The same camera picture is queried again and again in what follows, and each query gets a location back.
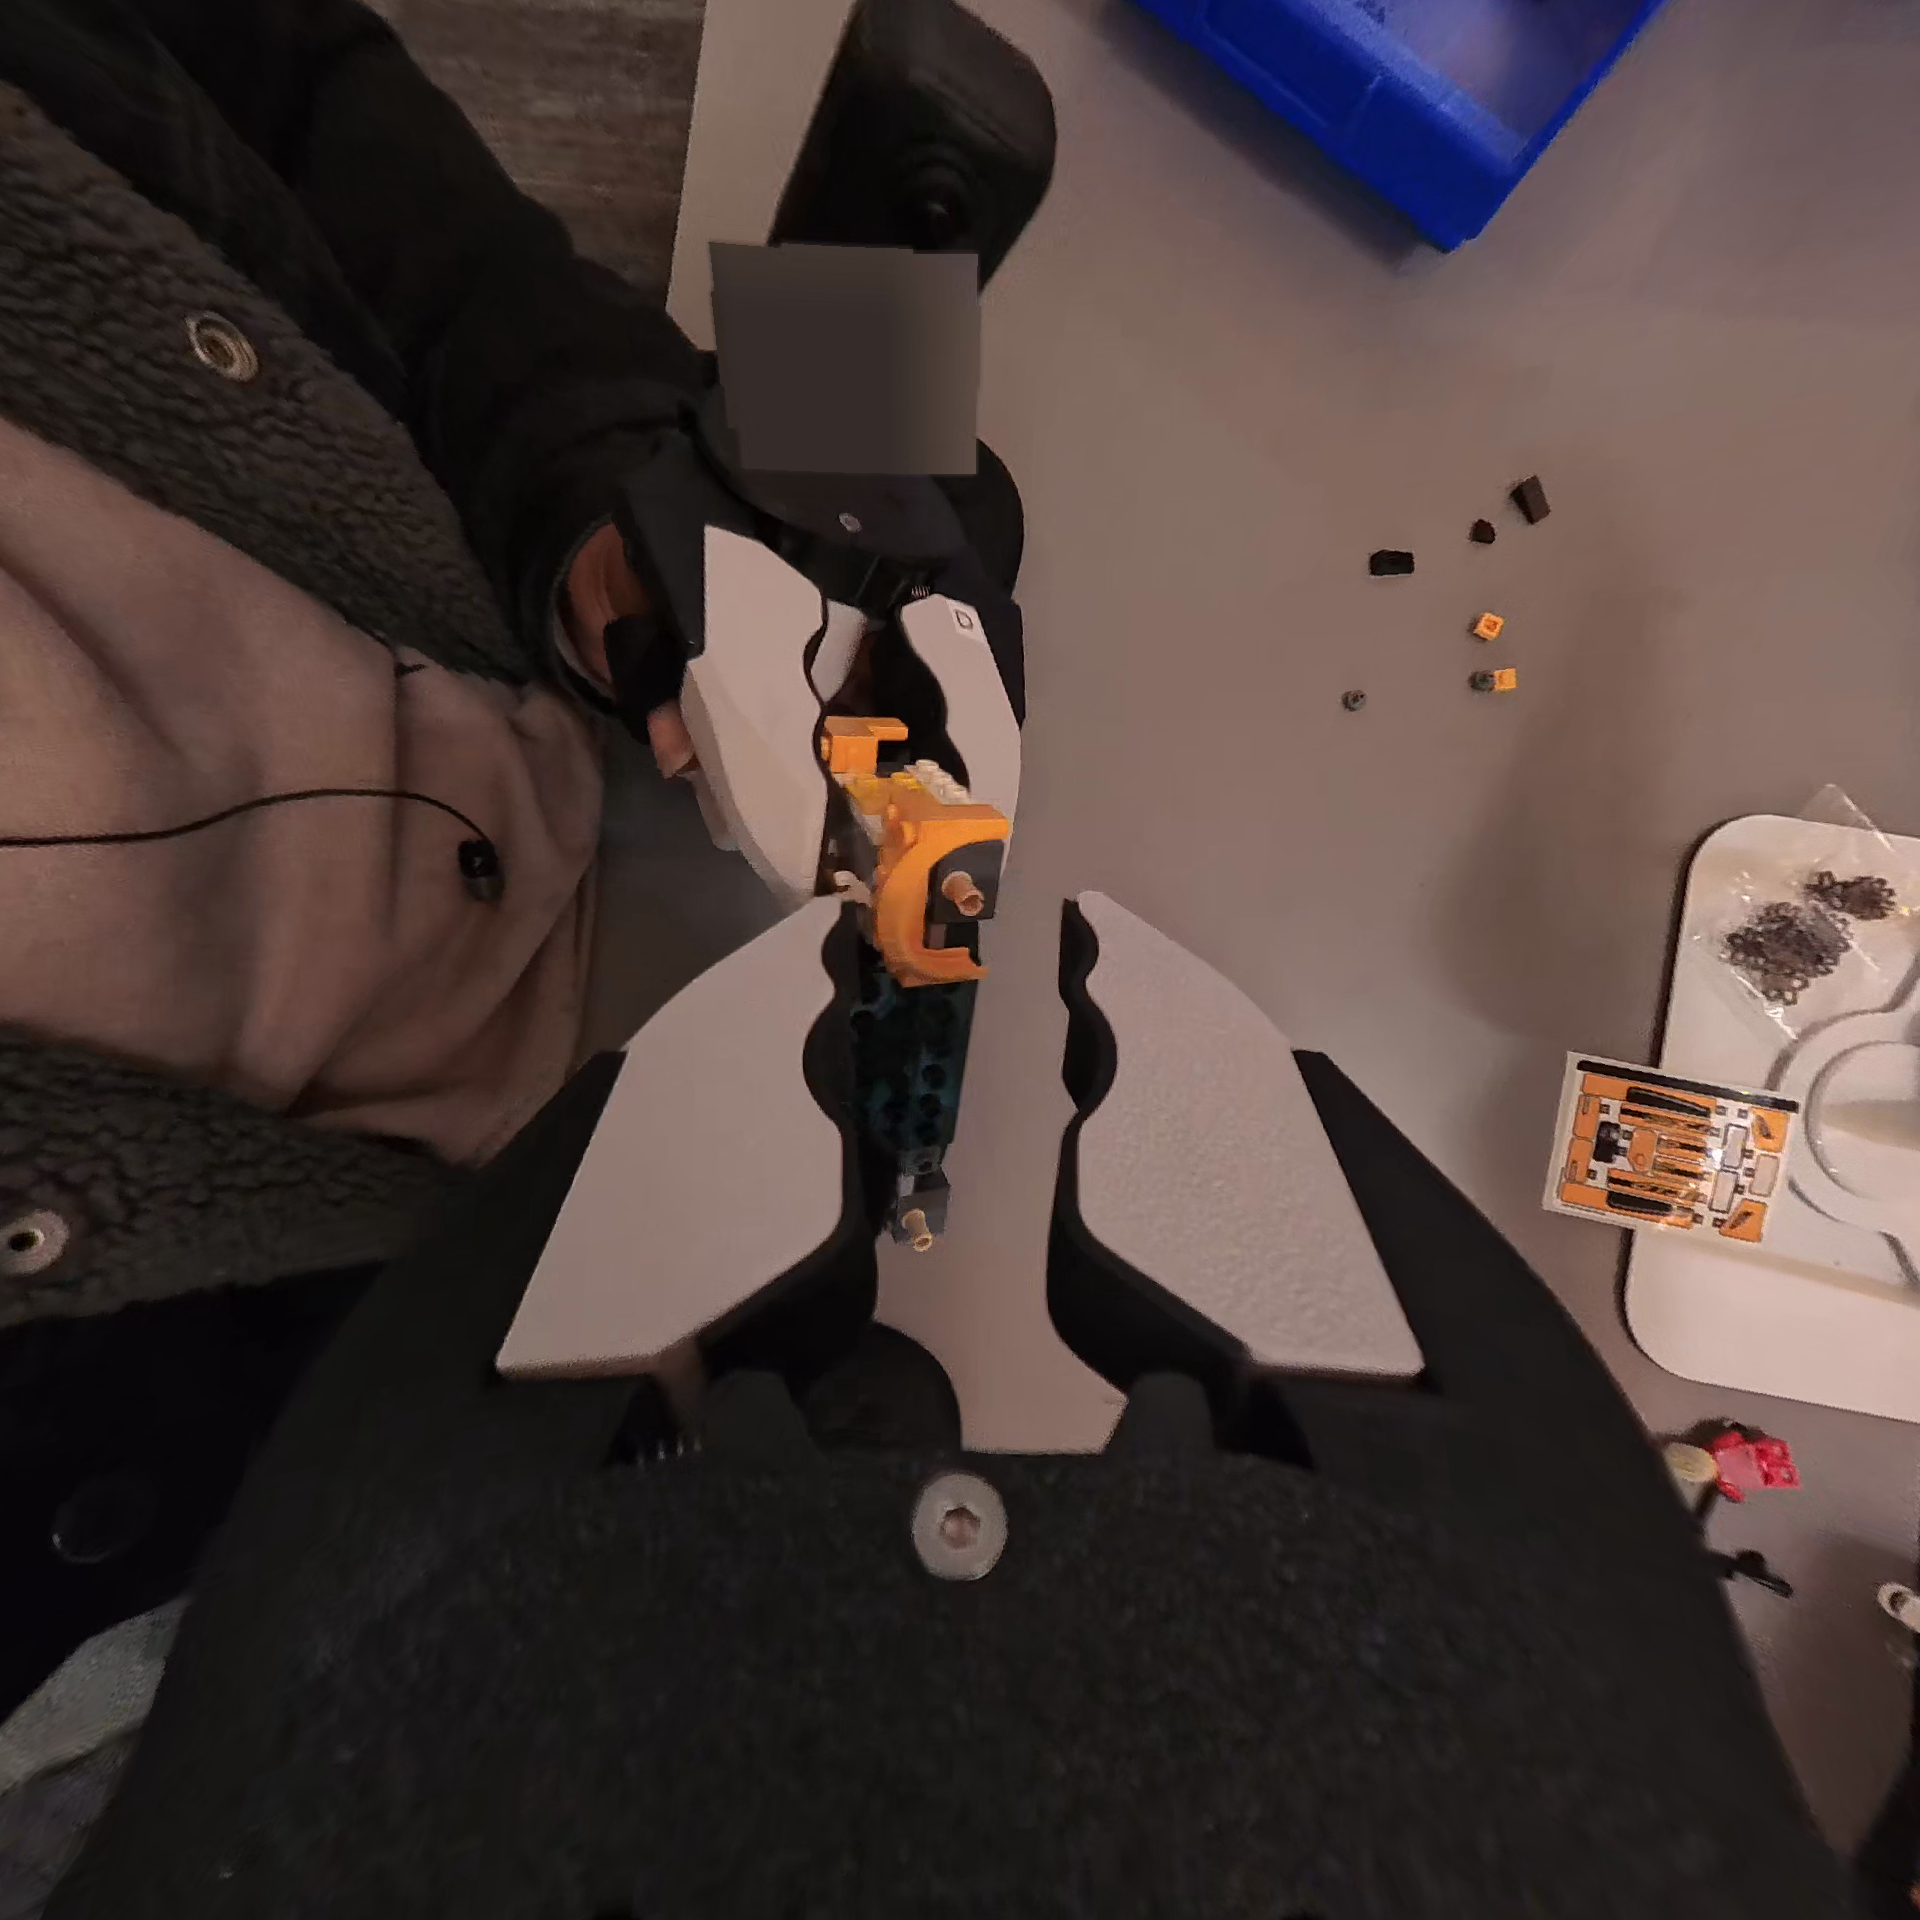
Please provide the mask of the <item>bag of black lego pieces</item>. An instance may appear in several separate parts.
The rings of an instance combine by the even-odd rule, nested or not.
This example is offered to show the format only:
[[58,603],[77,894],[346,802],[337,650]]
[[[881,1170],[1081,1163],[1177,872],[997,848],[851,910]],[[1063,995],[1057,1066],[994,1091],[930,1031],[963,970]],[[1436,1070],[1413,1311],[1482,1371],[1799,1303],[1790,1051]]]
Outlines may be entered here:
[[1779,1043],[1891,1011],[1918,970],[1916,831],[1836,784],[1715,827],[1686,866],[1675,964]]

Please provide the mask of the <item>large blue storage bin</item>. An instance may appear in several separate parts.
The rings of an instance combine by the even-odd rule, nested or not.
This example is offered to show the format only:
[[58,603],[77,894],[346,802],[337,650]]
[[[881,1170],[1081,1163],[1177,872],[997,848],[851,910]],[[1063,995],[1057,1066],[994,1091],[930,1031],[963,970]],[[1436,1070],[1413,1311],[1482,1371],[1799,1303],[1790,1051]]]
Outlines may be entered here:
[[1143,2],[1437,251],[1476,239],[1660,2]]

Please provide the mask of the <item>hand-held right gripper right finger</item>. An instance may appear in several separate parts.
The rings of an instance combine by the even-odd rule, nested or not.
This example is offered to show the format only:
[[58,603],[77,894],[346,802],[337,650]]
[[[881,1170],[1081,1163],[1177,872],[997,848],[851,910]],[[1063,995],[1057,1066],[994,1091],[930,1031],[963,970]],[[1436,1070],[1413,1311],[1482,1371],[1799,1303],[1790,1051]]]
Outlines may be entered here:
[[1139,912],[1063,902],[1071,1117],[1047,1316],[1095,1375],[1196,1380],[1220,1423],[1270,1380],[1413,1386],[1423,1355],[1274,1019]]

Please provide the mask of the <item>person's left hand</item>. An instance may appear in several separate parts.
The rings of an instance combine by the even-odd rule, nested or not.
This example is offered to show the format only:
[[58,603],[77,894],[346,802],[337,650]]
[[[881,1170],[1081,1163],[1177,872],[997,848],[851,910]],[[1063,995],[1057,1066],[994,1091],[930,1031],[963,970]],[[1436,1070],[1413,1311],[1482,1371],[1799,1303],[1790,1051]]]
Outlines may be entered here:
[[681,680],[655,675],[654,603],[615,524],[588,534],[567,565],[559,624],[571,668],[644,740],[659,774],[692,776],[699,754],[681,709]]

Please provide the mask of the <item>beige hoodie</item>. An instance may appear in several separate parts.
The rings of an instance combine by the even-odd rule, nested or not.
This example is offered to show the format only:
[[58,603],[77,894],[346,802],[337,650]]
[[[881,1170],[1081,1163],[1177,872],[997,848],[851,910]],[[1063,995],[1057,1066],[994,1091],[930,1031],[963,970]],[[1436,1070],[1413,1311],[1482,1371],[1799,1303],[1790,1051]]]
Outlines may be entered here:
[[602,750],[567,698],[393,655],[321,602],[5,426],[5,1019],[273,1114],[491,1157],[581,1037]]

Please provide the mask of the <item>white plastic tray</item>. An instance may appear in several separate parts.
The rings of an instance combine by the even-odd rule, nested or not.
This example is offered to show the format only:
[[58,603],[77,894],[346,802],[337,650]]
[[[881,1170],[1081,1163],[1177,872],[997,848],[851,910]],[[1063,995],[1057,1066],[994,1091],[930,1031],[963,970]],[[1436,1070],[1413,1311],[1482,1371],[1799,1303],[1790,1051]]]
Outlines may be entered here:
[[[1830,970],[1766,999],[1727,952],[1807,884],[1883,880],[1878,919],[1844,916]],[[1622,1316],[1668,1373],[1782,1400],[1918,1420],[1918,840],[1837,789],[1805,818],[1749,814],[1697,848],[1678,910],[1655,1061],[1799,1106],[1766,1232],[1644,1234]]]

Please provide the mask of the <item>person's left forearm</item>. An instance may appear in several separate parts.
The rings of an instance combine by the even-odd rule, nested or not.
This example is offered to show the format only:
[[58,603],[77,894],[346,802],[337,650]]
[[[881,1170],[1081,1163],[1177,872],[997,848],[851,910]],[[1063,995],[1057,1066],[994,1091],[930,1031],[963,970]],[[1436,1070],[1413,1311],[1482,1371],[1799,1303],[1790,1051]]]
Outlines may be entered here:
[[284,6],[305,128],[284,179],[403,375],[403,415],[516,638],[554,652],[571,563],[707,390],[665,311],[581,253],[363,5]]

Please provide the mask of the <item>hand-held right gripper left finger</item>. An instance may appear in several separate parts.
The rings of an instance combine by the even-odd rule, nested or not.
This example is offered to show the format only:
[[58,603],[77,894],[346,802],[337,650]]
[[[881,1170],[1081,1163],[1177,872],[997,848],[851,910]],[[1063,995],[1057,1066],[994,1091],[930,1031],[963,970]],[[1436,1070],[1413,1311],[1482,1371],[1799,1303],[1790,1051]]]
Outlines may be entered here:
[[515,1380],[822,1365],[871,1319],[855,910],[814,899],[630,1037],[495,1351]]

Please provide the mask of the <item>orange sticker sheet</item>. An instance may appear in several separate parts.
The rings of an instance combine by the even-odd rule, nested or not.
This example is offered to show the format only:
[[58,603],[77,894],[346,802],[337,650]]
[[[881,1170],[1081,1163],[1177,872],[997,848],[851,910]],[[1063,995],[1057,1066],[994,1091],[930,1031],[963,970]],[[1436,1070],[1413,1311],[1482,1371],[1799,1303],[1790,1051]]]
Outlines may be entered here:
[[1805,1131],[1803,1101],[1573,1051],[1543,1210],[1622,1232],[1761,1246]]

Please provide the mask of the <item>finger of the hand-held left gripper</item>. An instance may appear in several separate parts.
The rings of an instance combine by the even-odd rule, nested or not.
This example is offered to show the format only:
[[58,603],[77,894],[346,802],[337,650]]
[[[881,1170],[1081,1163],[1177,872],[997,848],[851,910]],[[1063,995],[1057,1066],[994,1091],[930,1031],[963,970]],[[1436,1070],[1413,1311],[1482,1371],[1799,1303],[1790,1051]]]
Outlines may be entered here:
[[740,855],[781,910],[818,886],[818,740],[865,631],[857,607],[822,596],[764,542],[705,533],[705,650],[681,686],[692,791],[713,843]]
[[1022,789],[1022,730],[993,652],[985,616],[932,591],[905,603],[898,631],[907,658],[902,756],[939,766],[971,799],[1013,823]]

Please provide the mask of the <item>orange lego vehicle model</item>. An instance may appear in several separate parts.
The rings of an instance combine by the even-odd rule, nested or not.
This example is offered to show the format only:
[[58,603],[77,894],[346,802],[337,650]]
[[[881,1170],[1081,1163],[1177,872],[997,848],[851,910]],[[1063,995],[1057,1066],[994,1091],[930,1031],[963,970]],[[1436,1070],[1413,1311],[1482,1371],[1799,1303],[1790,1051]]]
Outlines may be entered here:
[[970,1068],[980,932],[1013,827],[934,759],[905,759],[891,715],[822,720],[829,786],[820,883],[855,910],[855,1119],[871,1204],[893,1243],[943,1236],[946,1158]]

